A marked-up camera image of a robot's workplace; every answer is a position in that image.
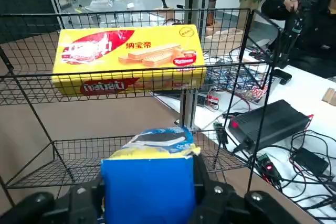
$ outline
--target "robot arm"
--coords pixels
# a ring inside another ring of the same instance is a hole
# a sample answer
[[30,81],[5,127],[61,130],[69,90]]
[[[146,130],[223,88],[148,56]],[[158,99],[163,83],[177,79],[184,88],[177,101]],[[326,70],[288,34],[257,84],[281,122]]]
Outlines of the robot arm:
[[[250,191],[241,198],[231,185],[210,180],[201,156],[194,157],[194,179],[197,207],[188,224],[298,224],[269,194]],[[0,216],[0,224],[102,223],[103,198],[104,182],[98,176],[57,200],[50,193],[32,194]]]
[[288,56],[299,36],[311,26],[311,8],[317,0],[298,0],[298,8],[292,10],[286,27],[280,37],[280,58],[278,65],[284,68],[288,64]]

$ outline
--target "blue snack package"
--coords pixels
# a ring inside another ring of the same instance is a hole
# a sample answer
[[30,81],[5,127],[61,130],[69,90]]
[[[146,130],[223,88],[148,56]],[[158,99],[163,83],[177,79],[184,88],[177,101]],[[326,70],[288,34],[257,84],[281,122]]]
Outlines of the blue snack package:
[[172,127],[144,131],[102,160],[107,223],[186,224],[199,153],[188,129]]

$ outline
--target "power adapter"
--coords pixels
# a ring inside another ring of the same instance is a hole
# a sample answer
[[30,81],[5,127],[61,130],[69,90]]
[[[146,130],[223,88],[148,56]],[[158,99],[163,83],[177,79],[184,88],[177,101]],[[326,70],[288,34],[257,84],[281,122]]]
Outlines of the power adapter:
[[303,147],[294,151],[292,160],[311,171],[315,177],[321,177],[329,166],[323,158]]

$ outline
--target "wafer biscuit box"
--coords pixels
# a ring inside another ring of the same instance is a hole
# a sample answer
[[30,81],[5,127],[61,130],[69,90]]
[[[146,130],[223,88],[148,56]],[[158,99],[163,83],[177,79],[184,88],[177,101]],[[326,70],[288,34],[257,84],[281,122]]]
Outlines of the wafer biscuit box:
[[197,88],[202,65],[194,25],[64,29],[52,79],[68,96]]

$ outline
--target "red light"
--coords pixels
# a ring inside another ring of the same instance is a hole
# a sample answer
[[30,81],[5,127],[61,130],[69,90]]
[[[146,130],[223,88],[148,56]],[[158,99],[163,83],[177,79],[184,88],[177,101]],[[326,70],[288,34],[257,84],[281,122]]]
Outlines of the red light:
[[238,125],[238,123],[236,123],[235,121],[232,121],[232,127],[233,128],[237,128],[239,125]]

